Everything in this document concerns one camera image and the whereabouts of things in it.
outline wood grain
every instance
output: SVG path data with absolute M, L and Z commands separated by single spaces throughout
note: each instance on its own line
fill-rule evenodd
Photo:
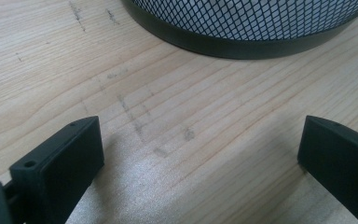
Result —
M 0 0 L 0 180 L 93 115 L 105 167 L 68 223 L 358 223 L 296 162 L 306 115 L 358 131 L 358 20 L 232 61 L 161 41 L 118 0 Z

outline scratch mark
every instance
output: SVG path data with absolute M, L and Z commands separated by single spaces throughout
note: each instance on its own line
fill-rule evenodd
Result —
M 142 135 L 143 135 L 142 128 L 144 127 L 144 125 L 138 119 L 136 119 L 135 116 L 133 116 L 133 114 L 130 112 L 130 108 L 127 106 L 126 102 L 124 101 L 124 97 L 122 95 L 119 95 L 117 98 L 120 101 L 121 106 L 123 107 L 127 116 L 129 117 L 135 131 L 138 133 L 139 137 L 141 137 L 141 139 L 143 139 L 142 138 Z
M 81 8 L 76 7 L 71 1 L 69 1 L 69 6 L 72 9 L 72 12 L 75 15 L 75 19 L 77 20 L 77 22 L 79 23 L 80 27 L 82 28 L 83 32 L 86 33 L 86 27 L 84 27 L 84 25 L 81 23 L 80 21 L 80 12 L 81 12 Z
M 161 148 L 156 147 L 153 152 L 158 155 L 159 157 L 162 158 L 167 158 L 168 157 L 168 153 L 164 150 L 162 150 Z
M 118 22 L 115 18 L 115 15 L 109 10 L 106 9 L 107 14 L 109 15 L 109 19 L 113 22 L 114 25 L 120 25 L 120 22 Z
M 193 140 L 195 137 L 196 135 L 194 134 L 193 130 L 191 130 L 190 128 L 185 129 L 185 140 L 187 142 Z

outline black rim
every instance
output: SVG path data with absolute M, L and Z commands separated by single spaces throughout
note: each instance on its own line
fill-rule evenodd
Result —
M 130 15 L 147 31 L 182 49 L 200 54 L 229 59 L 268 59 L 296 54 L 322 45 L 347 28 L 353 18 L 330 30 L 295 39 L 268 41 L 240 41 L 199 35 L 173 26 L 142 8 L 131 0 L 122 0 Z

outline small hole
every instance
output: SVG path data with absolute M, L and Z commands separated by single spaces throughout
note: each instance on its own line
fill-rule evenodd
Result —
M 27 161 L 26 163 L 24 163 L 24 166 L 27 168 L 33 167 L 36 165 L 36 161 Z

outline metal mesh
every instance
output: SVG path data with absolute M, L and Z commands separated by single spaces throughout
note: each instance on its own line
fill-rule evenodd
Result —
M 234 40 L 279 40 L 335 28 L 358 0 L 133 0 L 176 27 Z

